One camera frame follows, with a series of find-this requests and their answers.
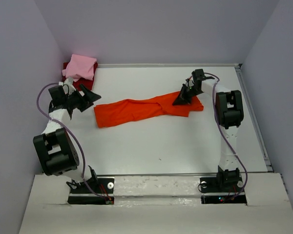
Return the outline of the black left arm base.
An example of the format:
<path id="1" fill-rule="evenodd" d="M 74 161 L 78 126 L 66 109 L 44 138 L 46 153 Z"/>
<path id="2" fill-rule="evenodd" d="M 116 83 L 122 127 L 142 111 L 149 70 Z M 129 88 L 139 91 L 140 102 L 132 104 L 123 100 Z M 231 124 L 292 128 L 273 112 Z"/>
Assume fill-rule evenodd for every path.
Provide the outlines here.
<path id="1" fill-rule="evenodd" d="M 89 180 L 88 186 L 73 180 L 66 182 L 69 187 L 68 203 L 71 205 L 113 205 L 114 177 L 98 177 L 98 182 Z"/>

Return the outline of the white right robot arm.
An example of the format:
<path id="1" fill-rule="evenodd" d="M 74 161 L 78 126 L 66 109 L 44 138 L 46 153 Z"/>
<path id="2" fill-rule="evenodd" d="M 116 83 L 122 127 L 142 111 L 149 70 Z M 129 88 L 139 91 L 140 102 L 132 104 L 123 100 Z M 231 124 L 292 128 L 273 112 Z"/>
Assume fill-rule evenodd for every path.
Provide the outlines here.
<path id="1" fill-rule="evenodd" d="M 216 75 L 196 69 L 172 103 L 173 106 L 190 105 L 202 93 L 212 98 L 214 119 L 221 135 L 221 152 L 216 176 L 200 178 L 198 190 L 203 194 L 240 193 L 245 185 L 238 168 L 242 162 L 236 152 L 237 132 L 244 119 L 242 93 L 219 85 L 219 81 Z"/>

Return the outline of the orange t shirt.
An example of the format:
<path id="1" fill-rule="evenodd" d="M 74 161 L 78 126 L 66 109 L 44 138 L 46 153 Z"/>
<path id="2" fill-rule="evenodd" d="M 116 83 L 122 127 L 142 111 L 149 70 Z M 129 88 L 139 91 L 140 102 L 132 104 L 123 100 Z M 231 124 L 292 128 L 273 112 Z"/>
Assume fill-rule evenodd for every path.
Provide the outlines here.
<path id="1" fill-rule="evenodd" d="M 133 121 L 140 121 L 163 115 L 188 117 L 192 111 L 203 111 L 204 106 L 194 97 L 191 104 L 172 105 L 178 92 L 149 99 L 124 99 L 94 107 L 95 119 L 99 128 L 114 127 Z"/>

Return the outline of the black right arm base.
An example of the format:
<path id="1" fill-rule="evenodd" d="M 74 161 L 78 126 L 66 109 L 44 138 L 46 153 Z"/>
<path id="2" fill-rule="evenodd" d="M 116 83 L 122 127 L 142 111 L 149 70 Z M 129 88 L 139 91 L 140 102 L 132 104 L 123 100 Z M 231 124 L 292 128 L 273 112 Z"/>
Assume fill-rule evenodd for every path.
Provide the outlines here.
<path id="1" fill-rule="evenodd" d="M 241 190 L 244 185 L 242 178 L 222 188 L 215 185 L 215 181 L 215 177 L 200 178 L 197 188 L 201 193 L 201 204 L 247 204 L 245 192 Z"/>

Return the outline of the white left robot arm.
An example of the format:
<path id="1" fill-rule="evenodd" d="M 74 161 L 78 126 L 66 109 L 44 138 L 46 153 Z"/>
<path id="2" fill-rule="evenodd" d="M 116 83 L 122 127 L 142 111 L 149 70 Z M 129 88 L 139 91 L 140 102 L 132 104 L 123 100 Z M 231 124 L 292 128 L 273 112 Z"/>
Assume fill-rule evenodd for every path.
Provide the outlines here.
<path id="1" fill-rule="evenodd" d="M 51 83 L 46 85 L 51 101 L 48 111 L 38 110 L 48 118 L 45 130 L 33 138 L 33 144 L 47 176 L 66 176 L 71 178 L 68 186 L 73 189 L 85 189 L 95 194 L 99 186 L 97 175 L 86 164 L 85 154 L 77 137 L 68 129 L 75 109 L 83 112 L 101 98 L 83 84 L 76 90 L 70 84 Z"/>

